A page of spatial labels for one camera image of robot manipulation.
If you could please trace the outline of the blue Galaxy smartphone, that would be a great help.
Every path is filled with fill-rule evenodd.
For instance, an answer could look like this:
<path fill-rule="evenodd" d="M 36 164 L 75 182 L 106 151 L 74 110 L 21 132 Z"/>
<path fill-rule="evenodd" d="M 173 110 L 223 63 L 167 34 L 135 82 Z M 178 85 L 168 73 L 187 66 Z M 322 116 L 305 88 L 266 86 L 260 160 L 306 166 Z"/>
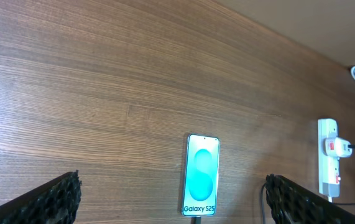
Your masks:
<path fill-rule="evenodd" d="M 202 217 L 216 213 L 219 155 L 220 140 L 217 137 L 188 135 L 182 215 Z"/>

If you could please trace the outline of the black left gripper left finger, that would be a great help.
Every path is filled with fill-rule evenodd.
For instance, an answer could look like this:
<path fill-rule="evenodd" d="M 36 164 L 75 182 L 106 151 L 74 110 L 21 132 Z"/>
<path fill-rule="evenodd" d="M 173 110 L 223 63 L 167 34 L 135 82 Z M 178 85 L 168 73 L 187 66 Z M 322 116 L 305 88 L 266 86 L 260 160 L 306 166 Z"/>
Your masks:
<path fill-rule="evenodd" d="M 0 206 L 0 224 L 72 224 L 81 202 L 78 171 L 67 172 Z"/>

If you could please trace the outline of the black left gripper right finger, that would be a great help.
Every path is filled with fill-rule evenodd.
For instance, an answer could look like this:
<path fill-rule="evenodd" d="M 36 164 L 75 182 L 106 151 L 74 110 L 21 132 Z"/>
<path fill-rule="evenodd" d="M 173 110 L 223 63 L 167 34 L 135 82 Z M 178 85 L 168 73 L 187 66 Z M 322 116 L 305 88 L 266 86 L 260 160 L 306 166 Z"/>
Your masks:
<path fill-rule="evenodd" d="M 267 175 L 265 201 L 275 223 L 345 224 L 355 223 L 355 215 L 282 175 Z"/>

